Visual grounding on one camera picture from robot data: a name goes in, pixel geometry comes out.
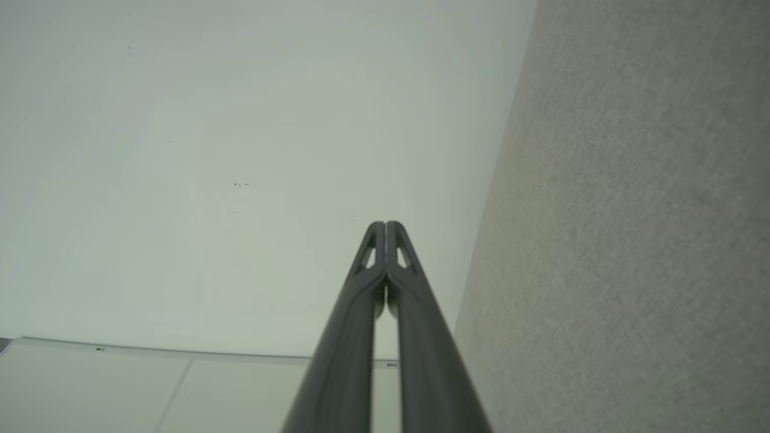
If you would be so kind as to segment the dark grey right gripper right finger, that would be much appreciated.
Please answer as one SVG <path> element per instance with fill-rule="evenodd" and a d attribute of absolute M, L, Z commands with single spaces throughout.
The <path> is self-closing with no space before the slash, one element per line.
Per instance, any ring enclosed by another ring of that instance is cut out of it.
<path fill-rule="evenodd" d="M 404 432 L 490 432 L 406 228 L 387 223 L 387 305 L 397 320 Z"/>

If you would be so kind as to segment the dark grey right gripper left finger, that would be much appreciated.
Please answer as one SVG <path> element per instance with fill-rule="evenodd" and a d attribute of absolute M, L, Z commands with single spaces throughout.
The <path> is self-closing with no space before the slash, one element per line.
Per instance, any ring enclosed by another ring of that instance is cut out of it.
<path fill-rule="evenodd" d="M 386 225 L 366 230 L 283 432 L 371 430 L 374 337 L 385 304 Z"/>

